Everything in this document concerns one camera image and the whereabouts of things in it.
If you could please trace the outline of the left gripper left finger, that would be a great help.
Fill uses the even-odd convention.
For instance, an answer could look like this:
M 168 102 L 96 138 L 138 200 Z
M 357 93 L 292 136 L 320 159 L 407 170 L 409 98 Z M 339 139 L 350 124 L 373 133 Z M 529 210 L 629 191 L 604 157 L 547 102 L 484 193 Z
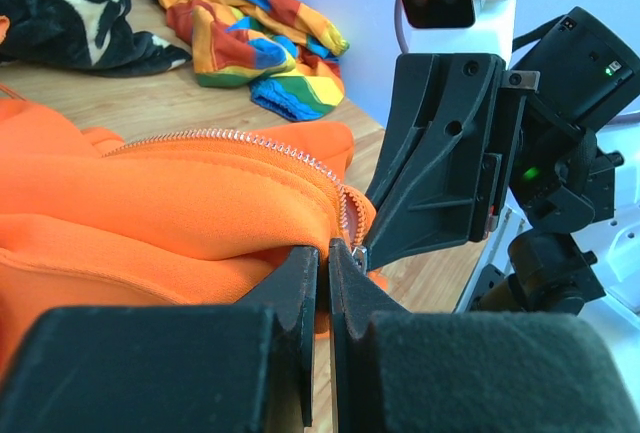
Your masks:
M 295 247 L 231 305 L 45 313 L 2 385 L 2 430 L 303 431 L 319 266 Z

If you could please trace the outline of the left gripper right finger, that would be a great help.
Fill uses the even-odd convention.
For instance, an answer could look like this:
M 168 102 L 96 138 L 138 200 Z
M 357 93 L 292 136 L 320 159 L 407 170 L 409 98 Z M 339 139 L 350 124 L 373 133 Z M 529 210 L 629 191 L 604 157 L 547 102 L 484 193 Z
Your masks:
M 635 432 L 602 338 L 547 313 L 412 313 L 330 244 L 338 432 Z

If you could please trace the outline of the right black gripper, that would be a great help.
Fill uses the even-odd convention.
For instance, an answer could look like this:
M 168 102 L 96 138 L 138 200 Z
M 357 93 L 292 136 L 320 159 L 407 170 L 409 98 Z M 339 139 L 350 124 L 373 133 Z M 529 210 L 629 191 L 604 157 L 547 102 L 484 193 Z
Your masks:
M 615 170 L 597 133 L 639 95 L 639 57 L 591 13 L 567 14 L 513 41 L 539 73 L 525 104 L 509 188 L 530 229 L 479 277 L 482 311 L 577 315 L 605 295 L 574 233 L 613 217 Z M 504 61 L 487 53 L 397 58 L 390 113 L 366 191 L 377 215 L 363 245 L 376 270 L 487 236 L 500 153 L 490 145 Z

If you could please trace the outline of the orange zip jacket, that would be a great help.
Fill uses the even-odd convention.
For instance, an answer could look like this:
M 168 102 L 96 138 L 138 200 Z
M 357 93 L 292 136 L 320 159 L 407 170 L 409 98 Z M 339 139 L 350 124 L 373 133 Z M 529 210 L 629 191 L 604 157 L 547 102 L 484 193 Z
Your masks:
M 66 306 L 233 303 L 295 246 L 360 245 L 350 128 L 316 121 L 126 143 L 1 92 L 1 364 Z

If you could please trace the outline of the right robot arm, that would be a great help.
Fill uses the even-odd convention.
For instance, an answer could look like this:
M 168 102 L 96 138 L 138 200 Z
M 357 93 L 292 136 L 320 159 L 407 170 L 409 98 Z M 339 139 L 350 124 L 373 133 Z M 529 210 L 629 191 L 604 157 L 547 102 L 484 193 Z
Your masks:
M 580 7 L 512 46 L 398 58 L 362 265 L 485 242 L 463 310 L 635 308 L 639 58 Z

